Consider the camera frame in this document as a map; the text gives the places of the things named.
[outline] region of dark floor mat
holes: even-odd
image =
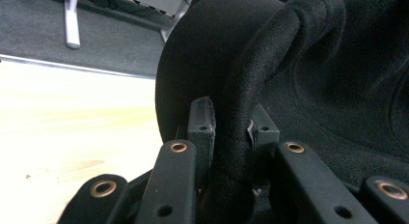
[[[63,0],[0,0],[0,54],[154,77],[164,43],[131,19],[78,9],[81,48],[66,47]]]

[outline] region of black cloth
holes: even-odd
[[[199,220],[252,215],[246,129],[260,102],[282,139],[309,144],[343,181],[409,182],[409,0],[203,0],[168,39],[156,77],[164,141],[210,96],[217,128]]]

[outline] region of wooden floor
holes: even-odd
[[[149,79],[0,63],[0,223],[56,223],[88,179],[148,171],[153,95]]]

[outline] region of brass grommet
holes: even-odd
[[[288,150],[290,150],[291,152],[296,153],[296,154],[300,154],[300,153],[303,153],[305,151],[303,146],[301,146],[301,145],[299,145],[297,143],[293,143],[293,142],[286,143],[286,148]]]
[[[376,184],[376,187],[382,193],[387,195],[388,197],[395,198],[395,199],[398,199],[398,200],[406,200],[408,198],[407,192],[405,190],[403,190],[403,188],[401,188],[400,186],[397,186],[394,183],[391,183],[391,182],[378,182]],[[391,187],[391,188],[395,189],[396,192],[388,191],[388,189],[385,188],[385,187]]]
[[[183,143],[175,143],[171,145],[171,151],[174,153],[182,153],[187,150],[187,145]]]
[[[99,181],[91,186],[90,194],[95,198],[103,198],[113,193],[116,188],[117,184],[113,181]]]

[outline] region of metal chair leg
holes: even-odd
[[[78,0],[66,0],[65,2],[67,47],[72,49],[80,47],[76,10],[77,2]]]

